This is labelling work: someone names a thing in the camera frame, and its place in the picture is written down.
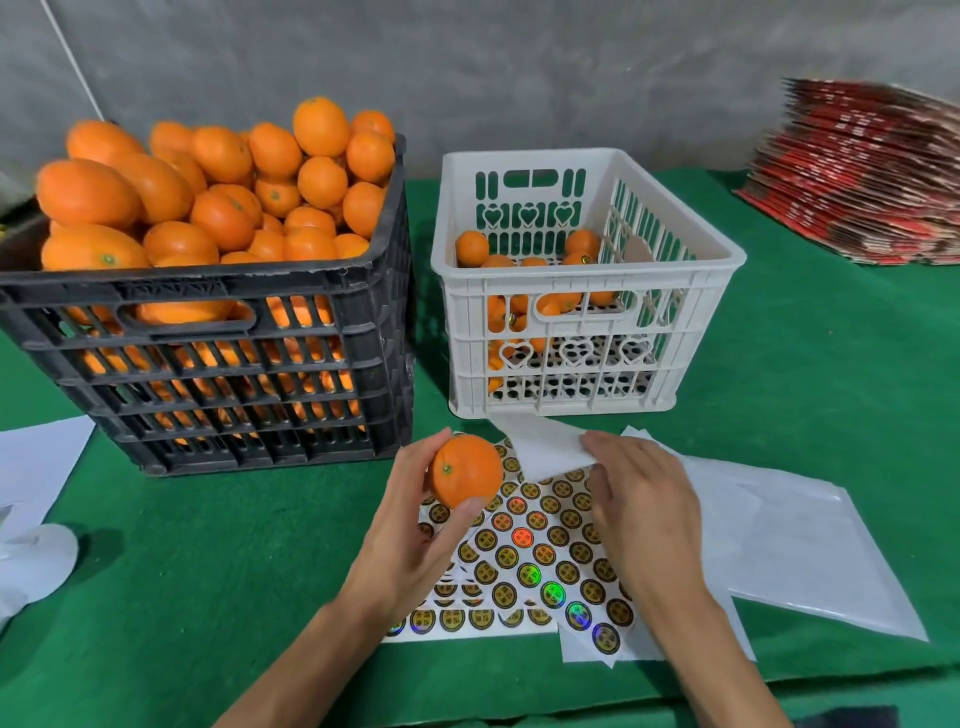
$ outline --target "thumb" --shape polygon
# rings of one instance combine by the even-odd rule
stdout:
[[[464,537],[470,529],[470,524],[473,523],[473,519],[480,514],[480,511],[482,511],[486,505],[487,500],[483,497],[475,496],[467,498],[467,500],[454,508],[453,513],[450,514],[450,518],[447,519],[440,533],[433,537],[433,541],[430,542],[430,547],[426,551],[424,567],[428,569],[431,574],[433,570],[437,571],[434,581],[443,575],[447,564],[450,563],[453,549],[464,540]]]

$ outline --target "left hand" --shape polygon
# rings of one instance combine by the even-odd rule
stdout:
[[[338,598],[351,608],[372,611],[384,631],[426,599],[473,519],[487,505],[481,497],[465,500],[433,538],[417,528],[420,502],[427,492],[426,470],[450,437],[447,427],[396,454],[383,500],[340,591]]]

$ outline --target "black plastic crate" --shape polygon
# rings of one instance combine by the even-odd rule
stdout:
[[[3,221],[0,327],[148,474],[390,457],[413,425],[405,146],[370,249],[350,261],[41,273],[49,221],[24,206]],[[213,300],[253,318],[134,315]]]

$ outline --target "forearm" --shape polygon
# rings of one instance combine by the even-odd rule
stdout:
[[[709,593],[692,596],[680,608],[649,611],[651,631],[702,728],[792,725]]]
[[[389,628],[342,597],[326,604],[214,728],[316,728]]]

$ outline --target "stack of red cardboard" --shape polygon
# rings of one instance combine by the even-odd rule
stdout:
[[[885,84],[784,82],[786,124],[736,194],[859,263],[960,263],[960,107]]]

